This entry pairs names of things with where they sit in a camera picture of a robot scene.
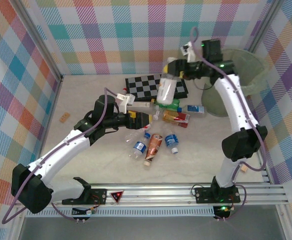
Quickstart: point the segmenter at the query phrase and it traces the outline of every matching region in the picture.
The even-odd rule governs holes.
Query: green bottle
[[[157,103],[155,99],[151,99],[151,102],[154,103],[155,105],[158,105],[160,108],[176,112],[179,107],[180,100],[174,98],[170,105]]]

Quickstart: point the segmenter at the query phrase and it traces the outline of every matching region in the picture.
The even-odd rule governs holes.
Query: checkerboard
[[[156,98],[161,74],[126,78],[126,87],[129,94],[135,95],[135,101],[150,102]],[[175,99],[187,98],[188,89],[183,79],[177,81]]]

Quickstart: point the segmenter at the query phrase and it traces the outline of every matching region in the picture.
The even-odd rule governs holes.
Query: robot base
[[[84,191],[77,199],[64,199],[61,201],[63,205],[105,205],[107,199],[107,189],[92,189],[91,185],[80,177],[74,177],[84,187]]]
[[[213,178],[210,187],[197,187],[195,188],[196,203],[198,204],[216,204],[216,203],[240,203],[240,195],[238,188],[219,187],[216,177]]]

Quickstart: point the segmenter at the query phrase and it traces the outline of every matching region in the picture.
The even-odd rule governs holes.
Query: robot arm
[[[201,61],[195,61],[191,42],[181,47],[181,51],[184,56],[187,56],[187,59],[172,61],[164,69],[167,71],[166,73],[186,80],[209,77],[211,85],[215,86],[223,100],[230,118],[232,135],[222,141],[225,159],[211,185],[213,199],[216,202],[222,202],[234,193],[234,182],[239,164],[247,161],[260,148],[261,143],[252,126],[259,132],[262,140],[265,139],[268,132],[265,126],[259,126],[252,115],[241,90],[240,79],[236,75],[234,63],[231,60],[223,60],[220,41],[217,39],[202,41],[201,46],[203,58],[222,69],[234,85],[212,67]]]
[[[130,97],[121,96],[124,104],[132,103]],[[38,213],[49,203],[67,199],[88,199],[90,198],[90,185],[79,177],[66,181],[52,181],[53,177],[76,155],[93,145],[99,138],[107,133],[106,129],[118,130],[119,127],[128,129],[140,129],[148,125],[152,116],[141,112],[114,112],[116,106],[115,98],[107,96],[106,114],[101,123],[93,130],[88,131],[94,126],[102,116],[105,107],[105,95],[99,97],[95,103],[94,110],[88,112],[80,120],[69,135],[56,145],[46,155],[38,160],[31,162],[28,166],[17,165],[12,172],[11,193],[16,196],[20,186],[29,174],[39,166],[39,169],[27,182],[18,200],[25,205],[32,213]],[[42,160],[50,154],[51,156],[43,163]]]

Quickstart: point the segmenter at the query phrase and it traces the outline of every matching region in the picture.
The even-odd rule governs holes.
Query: warning triangle sticker
[[[110,195],[112,196],[112,198],[116,201],[116,203],[118,204],[121,196],[123,195],[124,191],[116,191],[116,192],[111,192]]]

